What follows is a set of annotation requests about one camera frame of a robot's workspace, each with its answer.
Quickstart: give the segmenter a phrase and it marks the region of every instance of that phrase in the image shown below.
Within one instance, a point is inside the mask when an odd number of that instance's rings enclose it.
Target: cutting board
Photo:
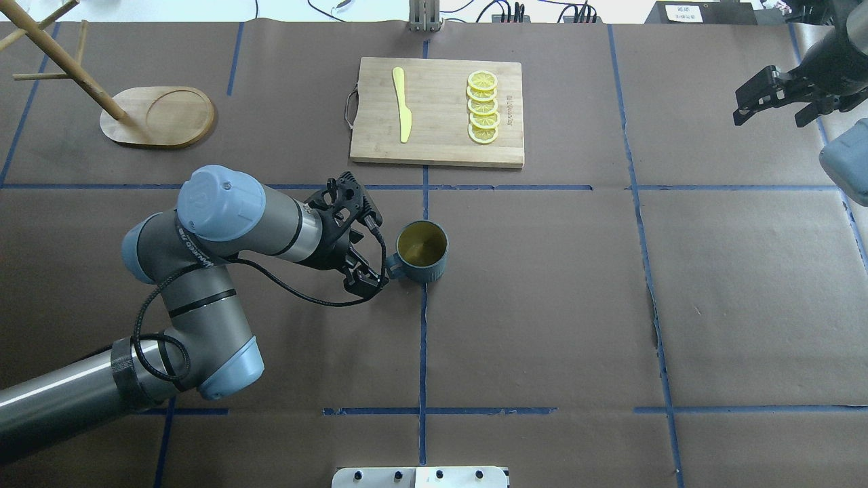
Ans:
[[[400,141],[398,98],[391,71],[404,69],[406,104],[413,113],[407,143]],[[467,134],[467,77],[479,69],[497,76],[499,136],[490,144]],[[522,65],[493,61],[363,57],[350,160],[486,168],[524,166]]]

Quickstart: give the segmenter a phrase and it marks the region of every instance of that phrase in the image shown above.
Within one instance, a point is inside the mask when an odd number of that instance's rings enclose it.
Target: mug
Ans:
[[[386,259],[390,278],[431,283],[446,271],[449,237],[437,223],[414,221],[404,226],[395,243],[398,250]]]

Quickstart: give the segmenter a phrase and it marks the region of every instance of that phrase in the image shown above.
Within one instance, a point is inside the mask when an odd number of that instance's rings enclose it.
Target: white bracket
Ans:
[[[332,488],[510,488],[510,471],[497,466],[341,468]]]

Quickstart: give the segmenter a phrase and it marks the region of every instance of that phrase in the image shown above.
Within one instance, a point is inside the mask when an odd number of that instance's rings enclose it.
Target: black box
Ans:
[[[753,14],[750,3],[703,3],[703,2],[655,2],[645,23],[683,23],[670,20],[666,5],[680,7],[698,7],[702,16],[701,23],[728,23],[738,25],[756,25],[757,17]]]

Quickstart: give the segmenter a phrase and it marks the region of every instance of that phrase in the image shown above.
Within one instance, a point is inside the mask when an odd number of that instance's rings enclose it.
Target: lemon slice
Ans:
[[[471,100],[476,100],[477,102],[488,102],[489,100],[494,100],[496,96],[497,89],[493,89],[492,91],[480,91],[478,89],[467,87],[467,97]]]
[[[497,112],[490,115],[470,114],[470,123],[479,129],[494,129],[500,125],[500,114]]]
[[[491,144],[497,138],[497,127],[493,129],[480,129],[472,123],[467,124],[467,135],[473,142]]]
[[[474,71],[467,77],[467,84],[480,91],[492,91],[497,87],[497,76],[485,70]]]
[[[487,102],[477,102],[476,100],[467,101],[467,109],[471,114],[491,115],[497,112],[497,107],[499,107],[497,100],[488,100]]]

